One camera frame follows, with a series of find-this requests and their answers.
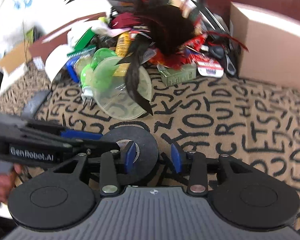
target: yellow bottle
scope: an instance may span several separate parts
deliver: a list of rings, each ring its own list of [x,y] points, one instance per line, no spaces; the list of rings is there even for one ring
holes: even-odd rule
[[[125,57],[125,55],[128,52],[129,46],[130,46],[130,38],[129,38],[129,32],[124,32],[122,33],[117,42],[117,47],[115,49],[115,53],[119,57]]]

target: black circular joint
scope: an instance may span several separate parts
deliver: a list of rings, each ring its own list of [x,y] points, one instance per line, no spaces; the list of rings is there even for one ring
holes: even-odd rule
[[[157,141],[148,131],[137,126],[115,128],[106,133],[100,140],[117,142],[124,139],[134,141],[139,146],[140,154],[129,174],[118,174],[118,181],[123,186],[144,179],[155,167],[159,156]]]
[[[83,220],[95,206],[88,185],[71,174],[43,174],[15,188],[8,208],[16,223],[35,230],[62,230]]]
[[[224,220],[253,231],[291,225],[300,205],[292,187],[259,172],[234,174],[213,191],[211,202]]]

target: crosshair logo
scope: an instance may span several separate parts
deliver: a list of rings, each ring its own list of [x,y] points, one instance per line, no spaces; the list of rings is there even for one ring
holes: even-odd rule
[[[153,195],[155,195],[155,194],[158,194],[159,191],[157,191],[156,189],[151,189],[151,190],[150,190],[150,193],[153,194]]]

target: maroon cloth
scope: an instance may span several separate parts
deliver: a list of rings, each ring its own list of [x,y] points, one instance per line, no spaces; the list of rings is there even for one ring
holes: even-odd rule
[[[114,20],[111,22],[111,28],[113,29],[122,29],[122,28],[128,28],[133,27],[136,25],[140,25],[140,20],[133,16],[132,13],[122,13],[119,14]]]

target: gray ribbed panel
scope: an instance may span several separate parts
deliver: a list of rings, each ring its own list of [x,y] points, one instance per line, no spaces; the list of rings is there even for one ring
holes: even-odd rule
[[[103,199],[97,210],[71,229],[42,233],[18,227],[5,240],[300,240],[291,228],[249,232],[218,218],[203,198],[181,187],[128,187]]]

